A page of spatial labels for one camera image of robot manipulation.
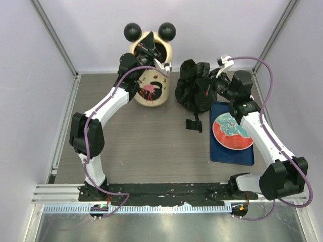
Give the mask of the black trash bag roll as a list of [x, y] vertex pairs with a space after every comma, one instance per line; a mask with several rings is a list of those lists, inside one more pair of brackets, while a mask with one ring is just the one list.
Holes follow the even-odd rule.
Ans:
[[199, 120], [198, 113], [194, 113], [195, 120], [186, 119], [185, 128], [187, 130], [194, 130], [202, 133], [202, 122]]

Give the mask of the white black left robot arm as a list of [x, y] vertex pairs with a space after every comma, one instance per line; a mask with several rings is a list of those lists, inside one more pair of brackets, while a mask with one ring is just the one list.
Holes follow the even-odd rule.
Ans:
[[139, 78], [147, 69], [155, 69], [161, 53], [149, 32], [135, 47], [134, 53], [120, 57], [118, 78], [113, 88], [97, 105], [71, 119], [69, 143], [85, 169], [85, 182], [79, 187], [81, 201], [102, 201], [107, 197], [108, 183], [103, 173], [100, 154], [104, 148], [103, 127], [139, 90]]

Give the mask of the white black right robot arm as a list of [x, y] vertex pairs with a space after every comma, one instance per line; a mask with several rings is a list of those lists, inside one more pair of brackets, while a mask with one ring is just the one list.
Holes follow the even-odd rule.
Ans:
[[246, 71], [236, 71], [231, 80], [221, 69], [199, 77], [206, 96], [214, 94], [229, 102], [229, 113], [245, 129], [267, 164], [262, 175], [242, 173], [230, 177], [228, 193], [240, 199], [246, 192], [262, 194], [268, 200], [300, 194], [309, 185], [308, 162], [296, 157], [267, 125], [259, 105], [251, 97], [253, 81]]

